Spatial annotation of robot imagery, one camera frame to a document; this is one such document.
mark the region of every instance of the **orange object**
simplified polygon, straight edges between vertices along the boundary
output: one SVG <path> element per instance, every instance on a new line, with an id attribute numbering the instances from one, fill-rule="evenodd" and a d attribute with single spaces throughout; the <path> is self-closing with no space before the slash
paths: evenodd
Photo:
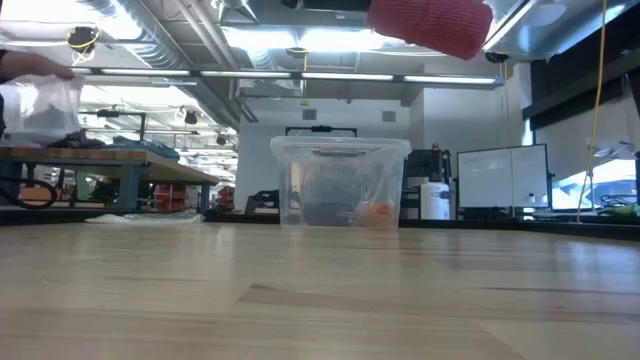
<path id="1" fill-rule="evenodd" d="M 360 223 L 362 226 L 378 229 L 394 228 L 395 209 L 388 203 L 365 204 L 360 208 Z"/>
<path id="2" fill-rule="evenodd" d="M 186 186 L 158 185 L 156 188 L 157 209 L 159 212 L 170 213 L 186 209 Z"/>

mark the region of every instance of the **green object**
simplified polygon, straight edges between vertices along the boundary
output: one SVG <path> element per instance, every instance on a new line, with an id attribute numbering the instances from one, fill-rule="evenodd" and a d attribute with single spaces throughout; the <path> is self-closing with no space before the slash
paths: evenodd
<path id="1" fill-rule="evenodd" d="M 618 217 L 638 217 L 640 216 L 640 206 L 637 204 L 616 206 L 603 209 L 601 214 Z"/>
<path id="2" fill-rule="evenodd" d="M 91 197 L 91 184 L 87 181 L 89 174 L 76 173 L 76 191 L 78 200 L 87 201 Z"/>

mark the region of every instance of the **white plastic bag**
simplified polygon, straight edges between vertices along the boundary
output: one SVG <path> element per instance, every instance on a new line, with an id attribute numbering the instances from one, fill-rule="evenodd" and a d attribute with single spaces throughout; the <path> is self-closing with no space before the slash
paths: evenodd
<path id="1" fill-rule="evenodd" d="M 3 145 L 48 145 L 80 130 L 78 110 L 82 84 L 55 76 L 23 76 L 5 85 L 7 129 Z"/>
<path id="2" fill-rule="evenodd" d="M 85 220 L 94 224 L 127 224 L 127 225 L 189 225 L 204 221 L 204 215 L 188 212 L 173 214 L 127 214 L 118 216 L 106 214 Z"/>

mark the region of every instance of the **clear plastic bin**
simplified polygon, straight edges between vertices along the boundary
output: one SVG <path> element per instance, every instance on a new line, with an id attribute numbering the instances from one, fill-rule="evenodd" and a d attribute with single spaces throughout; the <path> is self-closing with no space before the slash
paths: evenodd
<path id="1" fill-rule="evenodd" d="M 276 137 L 281 224 L 396 229 L 406 140 Z"/>

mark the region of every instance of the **red object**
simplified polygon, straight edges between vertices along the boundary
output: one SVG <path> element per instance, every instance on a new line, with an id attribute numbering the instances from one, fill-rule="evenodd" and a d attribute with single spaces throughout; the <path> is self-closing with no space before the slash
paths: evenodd
<path id="1" fill-rule="evenodd" d="M 373 0 L 367 21 L 381 35 L 470 60 L 484 45 L 493 12 L 477 0 Z"/>
<path id="2" fill-rule="evenodd" d="M 235 210 L 233 198 L 236 190 L 230 186 L 224 187 L 218 192 L 218 209 L 223 213 L 232 213 Z"/>
<path id="3" fill-rule="evenodd" d="M 158 185 L 155 195 L 159 212 L 170 213 L 186 209 L 187 189 L 184 185 Z"/>

